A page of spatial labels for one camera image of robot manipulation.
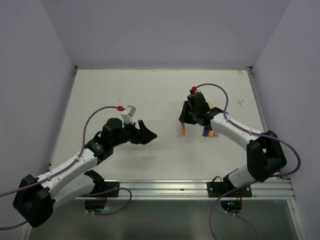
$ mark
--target white enclosure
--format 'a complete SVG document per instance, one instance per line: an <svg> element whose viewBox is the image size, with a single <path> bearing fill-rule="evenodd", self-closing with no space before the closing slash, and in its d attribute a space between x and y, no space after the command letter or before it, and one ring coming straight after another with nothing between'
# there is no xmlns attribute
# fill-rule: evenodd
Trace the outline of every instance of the white enclosure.
<svg viewBox="0 0 320 240"><path fill-rule="evenodd" d="M221 134L203 137L203 127L186 124L186 135L180 135L178 118L189 89L207 82L228 92L232 118L263 130L250 79L243 70L79 70L52 167L79 151L88 116L108 105L135 106L134 119L143 120L158 137L147 145L115 147L113 155L94 168L105 179L204 180L245 166L246 152ZM208 102L224 108L226 98L220 89L204 86L200 90ZM120 113L107 109L96 114L88 125L86 141L111 117L120 118Z"/></svg>

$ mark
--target purple cable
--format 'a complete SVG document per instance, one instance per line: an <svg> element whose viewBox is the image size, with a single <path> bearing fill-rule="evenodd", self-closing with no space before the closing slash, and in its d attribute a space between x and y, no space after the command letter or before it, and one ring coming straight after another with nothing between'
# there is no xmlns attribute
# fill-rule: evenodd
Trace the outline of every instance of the purple cable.
<svg viewBox="0 0 320 240"><path fill-rule="evenodd" d="M5 230L10 230L10 229L16 229L18 227L21 227L22 225L26 224L27 221L23 221L17 225L13 225L13 226L0 226L0 231L5 231Z"/></svg>
<svg viewBox="0 0 320 240"><path fill-rule="evenodd" d="M214 83L203 83L203 84L200 84L200 85L196 86L196 88L199 88L199 87L202 87L202 86L214 86L214 87L217 87L218 89L220 89L220 90L224 93L224 95L225 95L225 100L226 100L226 101L225 101L225 106L224 106L224 109L223 109L223 116L225 117L225 119L228 119L228 116L227 116L226 111L227 111L227 107L228 107L228 104L229 104L229 97L228 97L228 94L227 94L226 90L224 90L221 86L219 86L219 85L217 85L217 84L214 84ZM250 134L250 131L249 131L249 130L247 130L247 129L241 127L241 126L239 126L238 124L234 123L233 121L229 120L228 122L229 122L231 125L235 126L236 128L244 131L245 133ZM296 150L291 144L289 144L288 142L286 142L286 141L284 141L284 140L281 140L281 139L279 139L279 138L277 138L277 137L265 135L265 134L263 134L263 133L252 132L251 134L254 135L254 136L264 137L264 138L276 140L276 141L278 141L278 142L280 142L280 143L283 143L284 145L286 145L287 147L289 147L289 148L293 151L293 153L295 154L295 156L296 156L297 166L295 167L295 169L293 169L292 171L289 171L289 172L287 172L287 173L283 173L283 174L274 174L274 175L272 175L272 177L288 176L288 175L294 174L295 172L297 172L297 171L299 170L299 168L300 168L300 166L301 166L301 158L300 158L297 150ZM231 190L231 191L229 191L229 192L221 195L216 201L214 201L214 203L213 203L213 205L212 205L212 207L211 207L211 209L210 209L210 213L209 213L209 226L210 226L210 231L211 231L212 236L214 237L214 239L217 240L217 236L215 235L214 230L213 230L213 226L212 226L212 214L213 214L213 211L214 211L215 207L217 206L218 202L221 200L221 198L223 198L223 197L225 197L225 196L227 196L227 195L229 195L229 194L231 194L231 193L233 193L233 192L236 192L236 191L240 190L241 188L246 187L247 185L255 184L256 182L257 182L257 181L247 182L247 183L241 185L240 187L237 187L237 188L235 188L235 189L233 189L233 190ZM254 225L253 225L252 223L250 223L248 220L246 220L246 219L245 219L244 217L242 217L242 216L238 216L238 215L235 215L235 216L238 217L238 218L240 218L240 219L242 219L242 220L244 220L245 222L247 222L247 223L253 228L253 230L254 230L254 232L255 232L255 238L256 238L256 240L260 239L259 234L258 234L256 228L254 227Z"/></svg>
<svg viewBox="0 0 320 240"><path fill-rule="evenodd" d="M85 195L83 195L83 197L95 197L95 196L100 196L100 195L104 195L104 194L110 193L110 192L112 192L112 191L121 190L121 189L128 191L129 194L130 194L130 198L129 198L128 202L127 202L123 207L121 207L120 209L118 209L118 210L116 210L116 211L107 212L107 213L92 212L92 213L94 213L94 215L109 216L109 215L117 214L117 213L121 212L122 210L125 210L125 209L129 206L129 204L131 203L131 199L132 199L132 192L130 191L130 189L125 188L125 187L115 187L115 188L113 188L113 189L110 189L110 190L107 190L107 191L103 191L103 192L92 193L92 194L85 194Z"/></svg>
<svg viewBox="0 0 320 240"><path fill-rule="evenodd" d="M248 185L255 184L256 182L257 182L257 181L247 182L247 183L245 183L245 184L243 184L243 185L241 185L241 186L239 186L239 187L236 187L236 188L232 189L231 191L228 191L228 192L222 194L220 197L218 197L217 200L214 201L214 203L213 203L213 205L212 205L212 207L211 207L211 209L210 209L210 213L209 213L209 227L210 227L210 231L211 231L211 234L212 234L212 236L213 236L214 239L217 240L218 238L217 238L217 236L216 236L216 234L215 234L215 231L214 231L214 229L213 229L213 226L212 226L212 214L213 214L213 212L214 212L215 207L218 205L219 201L220 201L222 198L228 196L229 194L232 194L233 192L237 192L238 190L240 190L240 189L242 189L242 188L244 188L244 187L246 187L246 186L248 186ZM239 219L242 219L242 220L244 220L245 222L247 222L247 223L252 227L252 229L254 230L255 239L256 239L256 240L259 240L259 239L260 239L260 236L259 236L259 234L258 234L257 229L255 228L255 226L254 226L251 222L249 222L249 221L246 220L244 217L239 216L239 215L237 215L237 214L235 215L235 217L237 217L237 218L239 218Z"/></svg>
<svg viewBox="0 0 320 240"><path fill-rule="evenodd" d="M199 88L199 87L202 87L202 86L214 86L214 87L217 87L217 88L219 88L220 90L223 91L223 93L224 93L224 95L225 95L225 100L226 100L226 101L225 101L225 107L224 107L224 109L223 109L223 116L225 117L225 119L227 119L228 116L227 116L226 111L227 111L227 107L228 107L228 104L229 104L229 97L228 97L228 94L227 94L226 90L224 90L221 86L216 85L216 84L214 84L214 83L203 83L203 84L200 84L200 85L196 86L196 88ZM234 123L233 121L229 120L228 122L229 122L231 125L235 126L236 128L244 131L245 133L250 134L250 131L249 131L249 130L247 130L247 129L241 127L241 126L239 126L238 124ZM275 174L275 175L273 175L272 177L288 176L288 175L294 174L295 172L297 172L297 171L299 170L299 168L300 168L300 166L301 166L301 158L300 158L297 150L295 150L295 148L294 148L291 144L289 144L288 142L286 142L286 141L284 141L284 140L281 140L281 139L279 139L279 138L277 138L277 137L265 135L265 134L263 134L263 133L252 132L251 134L254 135L254 136L264 137L264 138L267 138L267 139L272 139L272 140L276 140L276 141L278 141L278 142L280 142L280 143L283 143L283 144L286 145L288 148L290 148L290 149L293 151L293 153L295 154L295 156L296 156L297 166L296 166L295 169L293 169L293 170L290 171L290 172L284 173L284 174Z"/></svg>
<svg viewBox="0 0 320 240"><path fill-rule="evenodd" d="M79 156L82 155L82 153L84 152L85 150L85 144L86 144L86 131L87 131L87 126L88 126L88 123L89 121L91 120L91 118L98 112L100 112L101 110L104 110L104 109L117 109L116 106L104 106L104 107L101 107L99 108L98 110L96 110L95 112L93 112L89 118L87 119L87 121L85 122L85 125L84 125L84 128L83 128L83 134L82 134L82 146L81 146L81 150L80 150L80 153L79 153ZM71 168L78 160L77 159L74 159L74 161L72 163L70 163L68 166L66 166L65 168L61 169L60 171L57 171L56 173L52 174L50 177L51 178L54 178L56 176L58 176L59 174L62 174L63 172L65 172L66 170L68 170L69 168ZM20 191L23 191L23 190L26 190L26 189L29 189L29 188L32 188L34 186L37 186L39 184L42 184L46 181L48 181L49 179L46 177L44 179L42 179L41 181L38 181L38 182L35 182L33 184L30 184L28 186L23 186L23 187L20 187L20 188L17 188L17 189L14 189L14 190L11 190L11 191L7 191L7 192L4 192L4 193L1 193L0 194L0 198L4 197L4 196L7 196L7 195L10 195L10 194L14 194L14 193L17 193L17 192L20 192ZM17 225L13 225L13 226L7 226L7 227L0 227L0 231L5 231L5 230L10 230L10 229L15 229L15 228L18 228L24 224L26 224L27 221L24 221L24 222L21 222Z"/></svg>

